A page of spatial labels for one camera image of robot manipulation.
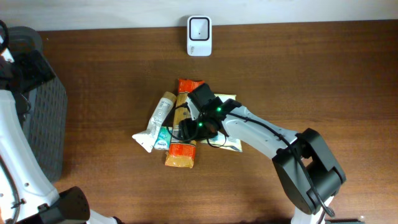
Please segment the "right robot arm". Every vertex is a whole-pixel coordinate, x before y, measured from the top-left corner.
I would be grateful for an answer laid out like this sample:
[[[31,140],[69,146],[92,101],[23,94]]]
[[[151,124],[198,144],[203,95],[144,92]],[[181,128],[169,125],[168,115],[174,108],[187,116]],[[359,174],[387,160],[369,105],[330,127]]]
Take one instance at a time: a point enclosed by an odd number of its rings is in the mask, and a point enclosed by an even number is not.
[[[282,188],[294,204],[292,223],[326,223],[330,203],[346,175],[323,137],[278,127],[251,113],[234,99],[222,101],[204,83],[183,104],[190,117],[179,122],[177,139],[209,141],[219,133],[245,142],[272,160]]]

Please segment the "teal tissue pack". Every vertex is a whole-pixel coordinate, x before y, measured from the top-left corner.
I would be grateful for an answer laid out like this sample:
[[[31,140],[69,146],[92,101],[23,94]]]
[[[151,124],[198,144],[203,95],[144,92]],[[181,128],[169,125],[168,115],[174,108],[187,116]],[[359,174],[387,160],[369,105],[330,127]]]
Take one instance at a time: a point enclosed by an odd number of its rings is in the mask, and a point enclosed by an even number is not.
[[[160,128],[157,140],[155,141],[154,149],[168,151],[171,142],[171,135],[170,135],[171,132],[172,132],[171,127],[162,126]]]

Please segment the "white cream tube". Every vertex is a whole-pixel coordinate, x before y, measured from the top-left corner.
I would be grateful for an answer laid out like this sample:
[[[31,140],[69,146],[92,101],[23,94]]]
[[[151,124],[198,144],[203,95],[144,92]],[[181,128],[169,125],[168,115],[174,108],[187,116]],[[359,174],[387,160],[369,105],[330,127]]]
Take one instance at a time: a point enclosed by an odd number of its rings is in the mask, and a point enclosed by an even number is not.
[[[147,152],[152,152],[162,124],[174,107],[176,99],[176,95],[166,91],[150,117],[146,130],[132,135],[132,138]]]

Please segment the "orange spaghetti packet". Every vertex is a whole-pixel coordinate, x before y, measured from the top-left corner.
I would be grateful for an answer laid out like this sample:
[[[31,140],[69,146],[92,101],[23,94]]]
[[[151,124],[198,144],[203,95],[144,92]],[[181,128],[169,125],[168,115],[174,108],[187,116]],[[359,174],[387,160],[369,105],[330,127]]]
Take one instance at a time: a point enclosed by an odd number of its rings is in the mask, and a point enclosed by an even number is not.
[[[194,165],[197,142],[194,140],[180,141],[180,139],[188,139],[188,137],[181,137],[179,122],[186,118],[191,118],[188,108],[182,105],[186,102],[188,94],[202,84],[204,84],[204,81],[193,81],[189,79],[178,80],[178,95],[173,112],[172,137],[165,160],[166,166],[192,168]]]

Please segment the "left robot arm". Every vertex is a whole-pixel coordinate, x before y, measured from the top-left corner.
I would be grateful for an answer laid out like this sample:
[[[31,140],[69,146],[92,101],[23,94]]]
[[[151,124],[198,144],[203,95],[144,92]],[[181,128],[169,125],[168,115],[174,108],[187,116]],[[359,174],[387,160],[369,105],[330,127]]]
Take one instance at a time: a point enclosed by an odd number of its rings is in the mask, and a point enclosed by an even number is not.
[[[1,221],[118,223],[79,187],[59,192],[68,96],[40,34],[1,24]]]

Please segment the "cream snack bag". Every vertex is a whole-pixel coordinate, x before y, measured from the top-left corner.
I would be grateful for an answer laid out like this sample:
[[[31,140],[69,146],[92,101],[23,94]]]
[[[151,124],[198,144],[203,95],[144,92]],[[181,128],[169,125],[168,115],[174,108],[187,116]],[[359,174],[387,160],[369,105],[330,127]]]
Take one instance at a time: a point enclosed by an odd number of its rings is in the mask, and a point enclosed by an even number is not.
[[[221,149],[227,149],[230,151],[242,152],[241,141],[232,137],[226,137],[222,132],[218,131],[218,134],[210,138],[209,140],[204,139],[201,140],[202,144],[209,144],[214,147],[218,147]]]

